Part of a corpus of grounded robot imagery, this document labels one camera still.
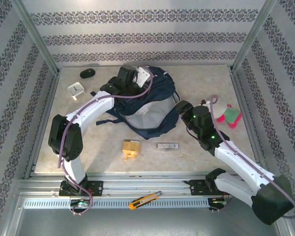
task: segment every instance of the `wall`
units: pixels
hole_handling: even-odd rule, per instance
[[[275,4],[237,76],[266,164],[295,199],[295,1]]]
[[[9,0],[0,0],[0,231],[23,178],[53,75]]]
[[[58,67],[231,65],[265,0],[23,0]]]

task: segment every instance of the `yellow power adapter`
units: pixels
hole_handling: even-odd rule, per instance
[[[123,140],[122,152],[124,160],[127,161],[129,157],[136,158],[140,154],[141,144],[135,140]]]

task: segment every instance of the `backpack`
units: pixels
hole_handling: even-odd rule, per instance
[[[171,76],[163,69],[149,67],[153,73],[153,83],[147,95],[134,99],[121,99],[107,113],[115,120],[97,121],[96,125],[107,122],[124,122],[143,138],[159,137],[176,127],[179,113],[174,109],[179,102],[175,84]]]

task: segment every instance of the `marble tabletop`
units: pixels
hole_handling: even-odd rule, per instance
[[[173,78],[176,90],[182,100],[187,100],[194,106],[202,99],[208,99],[217,94],[233,107],[239,108],[233,84],[226,65],[201,66],[161,66]],[[61,70],[57,91],[49,115],[45,135],[35,166],[36,173],[61,173],[57,169],[57,156],[48,146],[48,137],[52,119],[55,115],[62,116],[78,109],[92,98],[90,92],[97,92],[111,77],[116,76],[118,66],[93,67],[96,75],[92,78],[81,79],[79,74],[86,67],[68,67]],[[86,90],[86,95],[74,101],[67,87],[80,82]],[[109,114],[101,115],[97,120],[114,119]],[[235,129],[226,123],[219,124],[231,140],[247,156],[253,157],[248,135],[241,120]],[[141,142],[141,153],[137,158],[124,160],[122,144],[124,139]],[[157,142],[175,142],[179,149],[169,152],[160,152],[155,148]],[[190,137],[181,119],[176,128],[160,137],[145,140],[133,132],[126,124],[95,123],[87,128],[83,136],[84,148],[81,153],[81,162],[86,173],[102,172],[202,172],[207,173],[215,168],[231,171],[225,163],[204,151],[199,143]]]

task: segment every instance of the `black computer mouse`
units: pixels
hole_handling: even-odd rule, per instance
[[[93,70],[93,69],[86,69],[86,70],[84,70],[84,71],[82,71],[81,73],[80,73],[80,77],[82,78],[82,79],[87,79],[87,78],[89,78],[89,77],[92,77],[93,75],[95,75],[95,70]]]

